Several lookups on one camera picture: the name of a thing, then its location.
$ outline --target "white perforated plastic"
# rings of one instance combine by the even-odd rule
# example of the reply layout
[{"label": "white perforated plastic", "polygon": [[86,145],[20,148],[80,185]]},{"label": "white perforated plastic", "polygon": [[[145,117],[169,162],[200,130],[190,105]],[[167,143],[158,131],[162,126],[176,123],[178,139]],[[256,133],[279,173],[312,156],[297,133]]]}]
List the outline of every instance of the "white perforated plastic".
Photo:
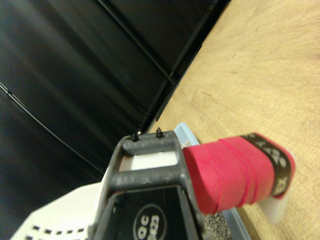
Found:
[{"label": "white perforated plastic", "polygon": [[100,185],[79,187],[32,212],[11,240],[86,240]]}]

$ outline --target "wooden table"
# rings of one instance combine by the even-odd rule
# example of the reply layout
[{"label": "wooden table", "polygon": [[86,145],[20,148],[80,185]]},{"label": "wooden table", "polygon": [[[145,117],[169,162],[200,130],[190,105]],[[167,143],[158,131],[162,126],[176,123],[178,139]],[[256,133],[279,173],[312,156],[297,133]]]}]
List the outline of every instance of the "wooden table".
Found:
[{"label": "wooden table", "polygon": [[320,239],[320,1],[233,0],[151,132],[180,122],[201,143],[257,131],[294,152],[283,221],[238,211],[253,240]]}]

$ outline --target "dark background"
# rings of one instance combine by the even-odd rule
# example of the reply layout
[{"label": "dark background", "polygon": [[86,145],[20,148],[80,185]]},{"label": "dark background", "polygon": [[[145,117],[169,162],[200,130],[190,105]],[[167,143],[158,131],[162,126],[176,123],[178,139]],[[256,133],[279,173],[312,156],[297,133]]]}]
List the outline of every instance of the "dark background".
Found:
[{"label": "dark background", "polygon": [[102,179],[118,141],[149,126],[227,2],[0,2],[0,239]]}]

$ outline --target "black band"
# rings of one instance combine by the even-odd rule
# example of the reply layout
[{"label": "black band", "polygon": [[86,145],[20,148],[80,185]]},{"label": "black band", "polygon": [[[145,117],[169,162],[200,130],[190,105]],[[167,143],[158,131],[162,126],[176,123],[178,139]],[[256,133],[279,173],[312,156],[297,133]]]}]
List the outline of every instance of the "black band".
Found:
[{"label": "black band", "polygon": [[287,155],[277,146],[255,133],[241,137],[263,152],[272,163],[274,182],[271,195],[277,196],[283,194],[289,187],[291,177],[291,164]]}]

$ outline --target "circular logo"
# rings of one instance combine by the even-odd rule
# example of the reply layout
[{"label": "circular logo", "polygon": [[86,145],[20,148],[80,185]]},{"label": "circular logo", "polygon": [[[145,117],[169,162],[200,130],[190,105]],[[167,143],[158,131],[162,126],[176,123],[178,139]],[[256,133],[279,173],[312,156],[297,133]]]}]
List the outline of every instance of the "circular logo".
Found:
[{"label": "circular logo", "polygon": [[134,219],[134,240],[163,240],[166,230],[166,216],[156,204],[145,205]]}]

